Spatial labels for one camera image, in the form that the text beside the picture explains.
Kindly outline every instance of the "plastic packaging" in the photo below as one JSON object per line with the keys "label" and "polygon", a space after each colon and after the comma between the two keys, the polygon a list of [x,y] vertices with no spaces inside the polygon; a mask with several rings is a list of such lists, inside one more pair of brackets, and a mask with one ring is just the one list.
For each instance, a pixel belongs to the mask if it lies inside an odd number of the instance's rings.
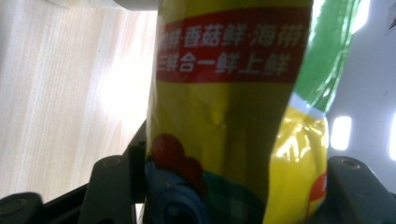
{"label": "plastic packaging", "polygon": [[163,0],[148,111],[153,223],[299,223],[358,1]]}

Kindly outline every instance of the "cartoon character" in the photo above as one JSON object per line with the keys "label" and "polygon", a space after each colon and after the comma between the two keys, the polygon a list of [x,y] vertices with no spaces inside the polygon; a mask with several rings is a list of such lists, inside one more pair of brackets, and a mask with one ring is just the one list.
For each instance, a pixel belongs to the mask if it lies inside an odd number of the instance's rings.
{"label": "cartoon character", "polygon": [[198,160],[186,157],[172,134],[158,135],[146,164],[148,209],[154,224],[209,223],[204,203],[207,185]]}

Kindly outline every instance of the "white surface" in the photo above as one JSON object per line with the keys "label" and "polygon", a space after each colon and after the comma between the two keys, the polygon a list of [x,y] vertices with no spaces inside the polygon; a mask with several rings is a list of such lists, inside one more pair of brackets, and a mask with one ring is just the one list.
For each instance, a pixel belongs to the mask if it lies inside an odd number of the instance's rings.
{"label": "white surface", "polygon": [[0,198],[88,182],[146,117],[155,12],[0,1]]}
{"label": "white surface", "polygon": [[396,192],[396,161],[389,156],[390,124],[396,112],[396,32],[384,34],[388,9],[395,0],[371,1],[367,23],[354,34],[339,91],[328,114],[349,116],[352,129],[345,155],[365,162],[379,180]]}
{"label": "white surface", "polygon": [[113,0],[48,0],[62,7],[122,8]]}

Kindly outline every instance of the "green stripe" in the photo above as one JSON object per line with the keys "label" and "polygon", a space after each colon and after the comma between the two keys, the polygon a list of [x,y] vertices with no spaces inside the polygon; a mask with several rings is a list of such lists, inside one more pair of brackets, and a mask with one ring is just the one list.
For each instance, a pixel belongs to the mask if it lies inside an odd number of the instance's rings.
{"label": "green stripe", "polygon": [[315,0],[314,3],[314,18],[295,91],[323,112],[328,111],[335,96],[359,1]]}

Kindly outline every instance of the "snack bag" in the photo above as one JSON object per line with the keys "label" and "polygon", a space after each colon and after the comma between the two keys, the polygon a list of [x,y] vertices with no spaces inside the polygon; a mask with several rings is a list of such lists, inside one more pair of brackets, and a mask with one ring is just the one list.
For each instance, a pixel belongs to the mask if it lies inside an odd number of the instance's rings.
{"label": "snack bag", "polygon": [[163,0],[148,111],[157,223],[300,223],[357,1]]}

